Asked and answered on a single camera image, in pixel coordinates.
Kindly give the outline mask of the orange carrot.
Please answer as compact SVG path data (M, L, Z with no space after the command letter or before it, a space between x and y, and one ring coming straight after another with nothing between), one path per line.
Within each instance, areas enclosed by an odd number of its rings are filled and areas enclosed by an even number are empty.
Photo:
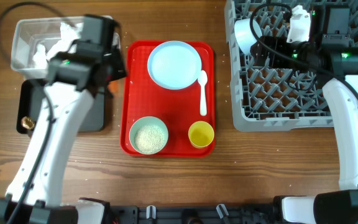
M117 80L109 82L108 90L109 90L111 96L118 95L119 94L119 82Z

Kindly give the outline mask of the light blue small bowl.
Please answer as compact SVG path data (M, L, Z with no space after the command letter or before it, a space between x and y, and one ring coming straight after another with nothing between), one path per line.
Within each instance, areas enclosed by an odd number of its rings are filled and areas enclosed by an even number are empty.
M244 55L250 55L250 48L257 42L250 29L250 19L236 21L234 24L236 42Z

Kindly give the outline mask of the white paper towel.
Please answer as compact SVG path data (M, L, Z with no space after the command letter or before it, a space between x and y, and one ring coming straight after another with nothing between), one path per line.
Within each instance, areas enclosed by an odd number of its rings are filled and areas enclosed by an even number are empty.
M72 42L81 37L81 31L83 29L83 23L78 23L75 28L72 28L68 24L62 22L60 26L60 40L52 46L52 48L46 53L46 59L50 61L58 52L74 53L76 46L71 46Z

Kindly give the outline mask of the green bowl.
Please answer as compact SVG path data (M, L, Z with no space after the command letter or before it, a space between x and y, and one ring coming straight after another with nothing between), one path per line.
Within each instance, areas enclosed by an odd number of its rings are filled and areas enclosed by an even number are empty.
M161 119L156 118L154 116L146 116L146 117L140 118L132 125L132 127L130 128L130 131L129 131L130 144L135 149L135 151L137 151L138 153L140 153L140 152L138 151L138 148L135 145L135 134L141 127L146 126L146 125L156 125L156 126L160 127L163 130L164 136L165 136L164 147L167 145L167 142L168 142L168 136L169 136L168 129L167 129L167 126L165 125L165 123Z

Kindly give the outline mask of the small brown food scrap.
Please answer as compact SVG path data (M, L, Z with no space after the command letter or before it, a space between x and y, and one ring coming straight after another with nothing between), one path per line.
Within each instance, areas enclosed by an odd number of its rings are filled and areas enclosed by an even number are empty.
M25 116L21 119L21 126L27 130L33 130L35 128L35 121L32 118Z

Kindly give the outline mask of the pile of white rice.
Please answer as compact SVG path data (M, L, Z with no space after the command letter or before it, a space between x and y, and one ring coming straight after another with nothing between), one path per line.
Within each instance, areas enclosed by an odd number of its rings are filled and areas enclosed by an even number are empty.
M135 145L143 154L155 154L165 145L163 130L156 125L141 127L135 134Z

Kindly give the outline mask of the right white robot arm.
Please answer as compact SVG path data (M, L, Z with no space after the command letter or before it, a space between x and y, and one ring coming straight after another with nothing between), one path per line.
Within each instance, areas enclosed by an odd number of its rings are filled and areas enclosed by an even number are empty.
M275 197L278 223L358 223L358 47L349 43L346 6L288 9L287 50L266 45L297 70L311 70L322 86L334 123L340 189L307 196Z

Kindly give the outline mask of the grey dishwasher rack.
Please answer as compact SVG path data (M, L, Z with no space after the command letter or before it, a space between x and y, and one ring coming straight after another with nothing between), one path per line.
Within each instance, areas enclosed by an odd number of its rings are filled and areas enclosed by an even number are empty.
M315 75L292 74L289 69L257 64L237 43L234 25L247 19L261 1L227 0L224 7L226 40L231 62L231 101L234 127L243 132L289 131L295 128L331 127L333 121L323 92L309 88ZM352 46L358 47L358 0L356 1L286 1L310 11L314 6L347 6L348 33Z

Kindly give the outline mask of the light blue plate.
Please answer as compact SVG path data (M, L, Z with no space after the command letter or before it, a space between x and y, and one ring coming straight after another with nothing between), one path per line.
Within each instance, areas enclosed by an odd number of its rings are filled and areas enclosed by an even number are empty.
M147 61L150 78L160 87L181 90L192 85L202 70L201 57L186 42L172 40L154 48Z

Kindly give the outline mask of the white plastic spoon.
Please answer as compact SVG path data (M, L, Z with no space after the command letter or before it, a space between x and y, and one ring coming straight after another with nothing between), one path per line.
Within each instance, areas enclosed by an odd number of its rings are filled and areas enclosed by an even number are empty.
M208 82L208 76L204 70L201 71L198 79L198 84L200 85L200 115L207 115L207 107L206 107L206 92L205 86Z

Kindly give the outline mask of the red plastic tray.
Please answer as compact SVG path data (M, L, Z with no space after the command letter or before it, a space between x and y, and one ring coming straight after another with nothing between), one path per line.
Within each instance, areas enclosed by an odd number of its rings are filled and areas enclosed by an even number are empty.
M202 69L208 75L206 84L207 115L200 115L200 85L194 83L182 90L168 90L158 86L147 71L149 55L159 40L138 40L127 50L127 77L124 84L121 133L119 142L124 152L131 156L139 153L130 143L129 133L133 124L146 116L162 120L168 129L167 145L158 157L204 157L214 144L197 149L191 145L188 130L196 121L215 125L214 52L205 42L191 41L201 57Z

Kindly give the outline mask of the clear plastic bin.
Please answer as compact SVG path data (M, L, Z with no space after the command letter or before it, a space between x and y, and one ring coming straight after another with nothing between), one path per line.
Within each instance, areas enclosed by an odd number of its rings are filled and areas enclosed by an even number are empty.
M72 28L81 22L84 25L83 16L69 17L68 20L73 24ZM12 42L11 68L21 73L25 80L49 78L48 66L56 66L57 61L52 57L46 69L38 69L34 68L32 57L38 44L44 45L47 53L60 40L62 22L61 17L49 17L24 19L17 23ZM66 51L55 55L63 63L63 71L58 74L57 80L72 83L78 75L92 69L94 62L89 56L75 57L74 53Z

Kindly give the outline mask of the black plastic bin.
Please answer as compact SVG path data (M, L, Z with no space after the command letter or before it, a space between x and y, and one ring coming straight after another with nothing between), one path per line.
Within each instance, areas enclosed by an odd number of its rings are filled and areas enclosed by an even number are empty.
M21 120L24 117L29 117L33 121L37 121L42 104L42 90L45 85L43 79L35 79L40 86L34 87L30 80L26 80L21 85L21 95L19 100L19 108L17 112L16 130L19 134L32 133L22 126ZM86 115L79 132L97 132L104 128L104 109L105 109L105 93L106 89L101 87L99 93L96 95L94 103L88 114Z

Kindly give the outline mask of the yellow plastic cup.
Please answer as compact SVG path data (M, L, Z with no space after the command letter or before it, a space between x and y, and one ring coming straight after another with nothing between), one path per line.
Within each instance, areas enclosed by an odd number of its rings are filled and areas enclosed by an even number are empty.
M214 128L205 121L197 121L190 126L188 138L195 148L207 147L214 140Z

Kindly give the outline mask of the black mounting rail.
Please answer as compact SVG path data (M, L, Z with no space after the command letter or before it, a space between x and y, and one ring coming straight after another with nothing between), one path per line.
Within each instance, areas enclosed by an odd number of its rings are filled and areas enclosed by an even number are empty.
M181 224L190 215L202 223L288 223L273 204L230 207L148 207L112 206L112 223L123 224Z

